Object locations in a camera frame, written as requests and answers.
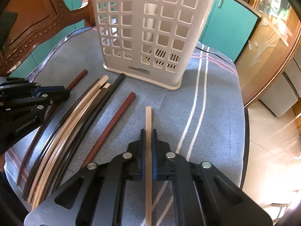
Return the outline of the wooden door with glass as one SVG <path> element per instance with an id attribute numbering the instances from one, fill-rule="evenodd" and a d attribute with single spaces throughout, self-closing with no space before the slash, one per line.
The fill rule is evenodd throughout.
<path id="1" fill-rule="evenodd" d="M 281 76 L 300 44 L 300 19 L 288 0 L 250 0 L 261 15 L 235 62 L 244 107 Z"/>

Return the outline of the reddish brown chopstick left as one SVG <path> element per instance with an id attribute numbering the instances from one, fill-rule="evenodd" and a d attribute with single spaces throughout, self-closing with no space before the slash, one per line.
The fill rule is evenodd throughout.
<path id="1" fill-rule="evenodd" d="M 88 71 L 86 69 L 84 69 L 68 86 L 67 86 L 67 90 L 71 91 L 82 79 L 84 76 L 86 76 L 88 73 Z M 40 138 L 40 136 L 42 135 L 42 133 L 45 131 L 45 129 L 47 128 L 47 125 L 51 122 L 52 120 L 52 116 L 54 115 L 54 112 L 56 111 L 56 109 L 58 108 L 58 105 L 52 105 L 51 108 L 49 109 L 49 111 L 47 112 L 47 114 L 45 115 L 44 118 L 44 123 L 37 129 L 36 133 L 34 134 L 34 137 L 25 153 L 25 156 L 23 158 L 23 161 L 20 165 L 20 170 L 18 173 L 18 178 L 17 178 L 17 182 L 16 185 L 19 186 L 20 181 L 21 181 L 21 177 L 23 175 L 24 169 L 25 169 L 25 165 L 28 161 L 29 155 L 31 153 L 31 151 L 33 150 L 33 148 L 35 147 L 35 145 L 38 142 L 38 139 Z"/>

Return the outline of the beige chopstick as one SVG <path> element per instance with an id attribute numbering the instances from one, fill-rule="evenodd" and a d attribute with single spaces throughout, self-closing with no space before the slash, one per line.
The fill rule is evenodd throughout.
<path id="1" fill-rule="evenodd" d="M 151 226 L 152 209 L 152 148 L 151 148 L 151 128 L 152 128 L 151 106 L 145 108 L 145 225 Z"/>

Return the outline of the carved wooden chair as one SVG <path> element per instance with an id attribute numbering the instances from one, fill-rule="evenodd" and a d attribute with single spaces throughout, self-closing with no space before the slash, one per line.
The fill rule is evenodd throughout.
<path id="1" fill-rule="evenodd" d="M 16 13 L 17 18 L 1 46 L 1 76 L 10 75 L 36 47 L 65 27 L 93 20 L 91 0 L 83 0 L 75 10 L 63 0 L 10 0 L 4 11 Z"/>

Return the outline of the white perforated plastic utensil holder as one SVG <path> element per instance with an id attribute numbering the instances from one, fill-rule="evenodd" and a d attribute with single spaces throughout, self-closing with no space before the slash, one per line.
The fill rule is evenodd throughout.
<path id="1" fill-rule="evenodd" d="M 91 0 L 107 71 L 177 90 L 214 0 Z"/>

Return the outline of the teal cabinet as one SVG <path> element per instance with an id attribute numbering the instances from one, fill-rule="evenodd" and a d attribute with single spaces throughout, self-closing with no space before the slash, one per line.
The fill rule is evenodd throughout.
<path id="1" fill-rule="evenodd" d="M 237 0 L 214 0 L 199 42 L 236 61 L 259 18 Z"/>

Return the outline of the reddish brown chopstick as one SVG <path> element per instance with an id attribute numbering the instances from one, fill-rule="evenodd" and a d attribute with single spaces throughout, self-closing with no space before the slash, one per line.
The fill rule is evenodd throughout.
<path id="1" fill-rule="evenodd" d="M 100 137 L 98 138 L 98 140 L 94 144 L 94 146 L 91 149 L 90 153 L 87 155 L 87 157 L 84 160 L 83 164 L 81 165 L 80 169 L 84 168 L 85 166 L 87 166 L 89 163 L 91 163 L 94 160 L 95 156 L 99 152 L 100 148 L 104 144 L 104 142 L 107 139 L 107 137 L 109 136 L 110 132 L 112 131 L 114 126 L 117 124 L 117 122 L 120 120 L 121 116 L 123 116 L 123 114 L 125 113 L 127 108 L 130 106 L 132 101 L 135 99 L 135 97 L 136 97 L 136 94 L 134 92 L 131 92 L 128 95 L 126 100 L 122 103 L 122 105 L 117 110 L 115 115 L 112 117 L 112 119 L 110 120 L 108 125 L 105 127 L 104 131 L 101 133 Z"/>
<path id="2" fill-rule="evenodd" d="M 84 69 L 68 86 L 67 86 L 67 90 L 71 91 L 82 79 L 84 76 L 86 76 L 88 73 L 88 71 L 86 69 Z M 42 133 L 45 131 L 45 129 L 47 128 L 47 125 L 51 122 L 52 120 L 52 116 L 54 115 L 54 112 L 56 111 L 56 109 L 58 108 L 58 105 L 52 105 L 51 108 L 49 109 L 49 111 L 47 112 L 47 114 L 45 115 L 44 118 L 44 123 L 37 129 L 36 133 L 34 134 L 34 137 L 25 153 L 25 156 L 23 158 L 23 161 L 20 165 L 20 170 L 18 173 L 18 178 L 17 178 L 17 182 L 16 185 L 19 186 L 20 181 L 21 181 L 21 177 L 23 175 L 24 169 L 25 169 L 25 165 L 28 161 L 29 155 L 31 153 L 31 151 L 33 150 L 33 148 L 35 147 L 35 145 L 38 142 L 38 139 L 40 138 L 40 136 L 42 135 Z"/>

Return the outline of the reddish brown chopstick right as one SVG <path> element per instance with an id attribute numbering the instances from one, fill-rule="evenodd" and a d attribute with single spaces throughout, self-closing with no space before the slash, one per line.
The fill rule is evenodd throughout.
<path id="1" fill-rule="evenodd" d="M 126 100 L 122 103 L 122 105 L 117 110 L 115 115 L 112 117 L 112 119 L 110 120 L 108 125 L 105 127 L 104 131 L 101 133 L 100 137 L 98 138 L 98 140 L 94 144 L 94 146 L 91 149 L 90 153 L 87 155 L 87 157 L 84 160 L 83 164 L 81 165 L 80 169 L 84 168 L 85 166 L 87 166 L 89 163 L 91 163 L 94 160 L 95 156 L 99 152 L 100 148 L 104 144 L 104 142 L 107 139 L 107 137 L 109 136 L 110 132 L 112 131 L 114 126 L 117 124 L 117 122 L 120 120 L 121 116 L 123 116 L 123 114 L 125 113 L 127 108 L 130 106 L 132 101 L 135 99 L 135 97 L 136 97 L 136 94 L 134 92 L 131 92 L 128 95 Z"/>

